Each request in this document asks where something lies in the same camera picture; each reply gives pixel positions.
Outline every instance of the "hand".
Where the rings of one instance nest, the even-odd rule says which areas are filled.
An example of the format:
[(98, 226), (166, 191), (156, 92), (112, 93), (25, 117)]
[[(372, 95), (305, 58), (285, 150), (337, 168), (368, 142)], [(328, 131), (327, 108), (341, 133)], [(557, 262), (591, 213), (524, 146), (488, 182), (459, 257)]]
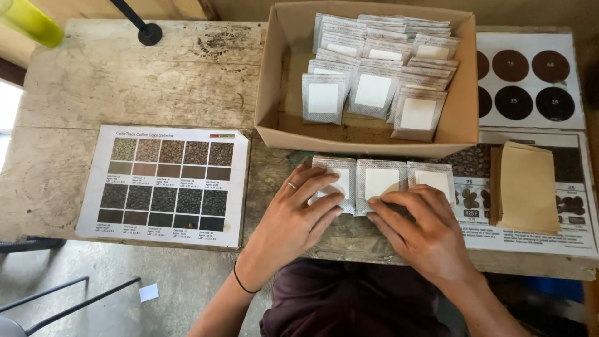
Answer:
[(342, 193), (308, 205), (316, 191), (339, 179), (338, 174), (325, 172), (324, 168), (300, 165), (283, 182), (237, 260), (235, 271), (246, 289), (259, 289), (277, 270), (313, 247), (341, 215)]
[[(416, 223), (382, 201), (405, 206)], [(407, 192), (389, 192), (371, 198), (368, 219), (389, 239), (395, 251), (441, 291), (478, 281), (482, 275), (470, 261), (458, 221), (445, 194), (428, 185)]]

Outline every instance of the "dark brown circle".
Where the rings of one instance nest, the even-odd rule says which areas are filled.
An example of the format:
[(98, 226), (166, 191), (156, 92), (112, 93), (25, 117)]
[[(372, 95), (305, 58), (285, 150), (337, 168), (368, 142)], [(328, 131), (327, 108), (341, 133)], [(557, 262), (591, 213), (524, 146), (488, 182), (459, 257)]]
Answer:
[(479, 87), (479, 118), (485, 117), (493, 107), (493, 100), (489, 92)]
[(545, 50), (533, 58), (533, 72), (548, 83), (563, 81), (570, 75), (570, 64), (562, 54)]
[(518, 86), (506, 86), (495, 95), (495, 107), (505, 118), (519, 121), (533, 112), (533, 99)]
[(493, 71), (504, 81), (518, 82), (528, 75), (528, 61), (515, 50), (502, 50), (493, 57)]
[(476, 64), (479, 73), (479, 80), (485, 78), (485, 76), (489, 73), (489, 59), (486, 58), (485, 54), (480, 51), (476, 51)]
[(563, 122), (574, 114), (572, 96), (561, 88), (545, 88), (535, 100), (537, 110), (550, 121)]

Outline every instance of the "wooden table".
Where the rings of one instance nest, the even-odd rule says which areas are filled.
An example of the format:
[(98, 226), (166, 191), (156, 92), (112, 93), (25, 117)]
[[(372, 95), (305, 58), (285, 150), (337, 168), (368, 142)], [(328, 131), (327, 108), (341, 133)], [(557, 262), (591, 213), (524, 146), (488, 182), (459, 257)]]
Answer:
[[(34, 51), (0, 173), (0, 239), (24, 235), (78, 239), (74, 230), (101, 124), (251, 132), (267, 23), (159, 24), (162, 41), (144, 47), (126, 20), (70, 19), (59, 47)], [(243, 245), (291, 172), (289, 153), (267, 148), (253, 132)], [(597, 260), (564, 255), (476, 250), (470, 255), (480, 270), (488, 272), (590, 280), (599, 267)], [(404, 263), (375, 226), (350, 215), (339, 217), (306, 256)]]

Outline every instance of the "coffee roast color chart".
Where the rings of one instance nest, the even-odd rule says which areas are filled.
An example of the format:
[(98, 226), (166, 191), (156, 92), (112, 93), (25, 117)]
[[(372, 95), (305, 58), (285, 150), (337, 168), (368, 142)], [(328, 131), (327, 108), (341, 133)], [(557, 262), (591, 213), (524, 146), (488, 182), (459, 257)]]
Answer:
[(479, 124), (585, 129), (571, 34), (476, 34)]
[(102, 125), (77, 235), (238, 247), (248, 148), (237, 130)]
[[(491, 148), (508, 140), (550, 150), (555, 163), (555, 206), (562, 231), (543, 235), (489, 225)], [(439, 160), (451, 164), (456, 209), (468, 248), (599, 256), (599, 233), (586, 137), (583, 132), (481, 127), (479, 144)]]

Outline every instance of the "chair leg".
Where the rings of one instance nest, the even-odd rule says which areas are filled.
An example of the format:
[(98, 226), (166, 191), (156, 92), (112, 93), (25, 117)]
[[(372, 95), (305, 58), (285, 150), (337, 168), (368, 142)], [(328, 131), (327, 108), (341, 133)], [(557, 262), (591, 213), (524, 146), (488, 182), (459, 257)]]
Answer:
[(45, 320), (39, 322), (38, 324), (30, 327), (27, 331), (25, 331), (25, 333), (27, 334), (27, 336), (31, 336), (32, 333), (36, 332), (37, 330), (40, 330), (44, 326), (46, 326), (46, 325), (48, 325), (50, 323), (53, 323), (55, 321), (58, 321), (61, 318), (63, 318), (64, 316), (70, 315), (70, 314), (72, 314), (73, 312), (75, 312), (75, 311), (77, 311), (79, 309), (85, 308), (86, 306), (92, 304), (93, 302), (97, 302), (97, 301), (105, 298), (108, 295), (112, 295), (112, 294), (116, 293), (117, 291), (119, 291), (119, 290), (121, 290), (123, 288), (129, 287), (133, 283), (136, 283), (136, 282), (138, 282), (140, 280), (141, 280), (141, 278), (138, 276), (138, 277), (136, 277), (136, 278), (134, 278), (134, 279), (132, 279), (132, 280), (130, 280), (128, 282), (125, 282), (125, 283), (121, 284), (120, 286), (118, 286), (116, 288), (112, 288), (111, 290), (108, 290), (105, 293), (97, 295), (96, 297), (93, 297), (93, 298), (91, 298), (91, 299), (89, 299), (89, 300), (87, 300), (85, 302), (81, 302), (80, 304), (78, 304), (76, 306), (73, 306), (73, 307), (71, 307), (71, 308), (69, 308), (67, 310), (64, 310), (63, 312), (60, 312), (60, 313), (58, 313), (58, 314), (56, 314), (56, 315), (54, 315), (54, 316), (52, 316), (50, 318), (46, 318)]
[(39, 298), (40, 298), (40, 297), (42, 297), (42, 296), (45, 296), (45, 295), (48, 295), (48, 294), (50, 294), (50, 293), (53, 293), (53, 292), (55, 292), (56, 290), (60, 290), (60, 289), (63, 289), (63, 288), (67, 288), (69, 285), (73, 285), (73, 284), (75, 284), (75, 283), (79, 283), (79, 282), (81, 282), (81, 281), (88, 281), (88, 280), (89, 280), (89, 276), (82, 276), (82, 277), (80, 277), (80, 278), (78, 278), (78, 279), (74, 279), (74, 280), (72, 280), (72, 281), (69, 281), (69, 282), (67, 282), (67, 283), (64, 283), (64, 284), (58, 285), (58, 286), (56, 286), (56, 287), (54, 287), (54, 288), (50, 288), (50, 289), (48, 289), (48, 290), (44, 290), (44, 291), (42, 291), (41, 293), (33, 294), (33, 295), (31, 295), (31, 296), (29, 296), (29, 297), (26, 297), (26, 298), (24, 298), (24, 299), (20, 299), (20, 300), (18, 300), (18, 301), (16, 301), (16, 302), (13, 302), (13, 303), (11, 303), (11, 304), (7, 304), (7, 305), (5, 305), (5, 306), (3, 306), (3, 307), (0, 307), (0, 312), (3, 312), (3, 311), (6, 311), (6, 310), (9, 310), (9, 309), (12, 309), (12, 308), (14, 308), (15, 306), (19, 306), (19, 305), (21, 305), (21, 304), (23, 304), (23, 303), (27, 303), (27, 302), (33, 301), (33, 300), (35, 300), (35, 299), (39, 299)]

